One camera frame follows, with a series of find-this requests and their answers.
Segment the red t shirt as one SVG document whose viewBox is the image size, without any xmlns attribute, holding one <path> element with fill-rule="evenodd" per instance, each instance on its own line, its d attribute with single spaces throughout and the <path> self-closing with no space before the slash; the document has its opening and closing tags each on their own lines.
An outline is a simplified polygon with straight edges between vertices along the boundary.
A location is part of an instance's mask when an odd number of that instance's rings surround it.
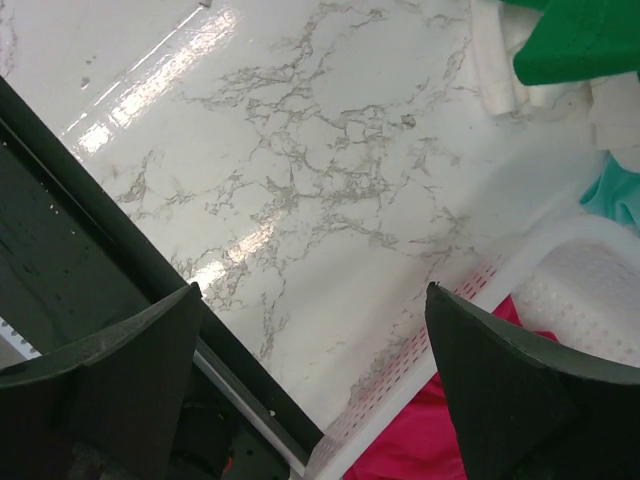
<svg viewBox="0 0 640 480">
<path fill-rule="evenodd" d="M 435 374 L 344 474 L 346 479 L 468 477 L 442 379 Z"/>
</svg>

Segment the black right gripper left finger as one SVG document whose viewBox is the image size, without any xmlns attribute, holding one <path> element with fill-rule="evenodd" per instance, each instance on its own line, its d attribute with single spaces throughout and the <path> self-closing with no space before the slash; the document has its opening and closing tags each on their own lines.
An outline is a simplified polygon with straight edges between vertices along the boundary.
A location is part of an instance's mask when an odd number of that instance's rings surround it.
<svg viewBox="0 0 640 480">
<path fill-rule="evenodd" d="M 1 371 L 1 476 L 65 479 L 76 444 L 138 479 L 169 462 L 202 317 L 197 285 Z"/>
</svg>

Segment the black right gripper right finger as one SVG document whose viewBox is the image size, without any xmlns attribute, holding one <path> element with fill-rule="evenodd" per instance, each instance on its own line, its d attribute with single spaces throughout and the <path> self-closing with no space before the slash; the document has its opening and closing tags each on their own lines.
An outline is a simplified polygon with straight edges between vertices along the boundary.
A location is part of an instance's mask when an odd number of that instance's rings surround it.
<svg viewBox="0 0 640 480">
<path fill-rule="evenodd" d="M 425 321 L 470 479 L 636 479 L 639 370 L 432 282 Z"/>
</svg>

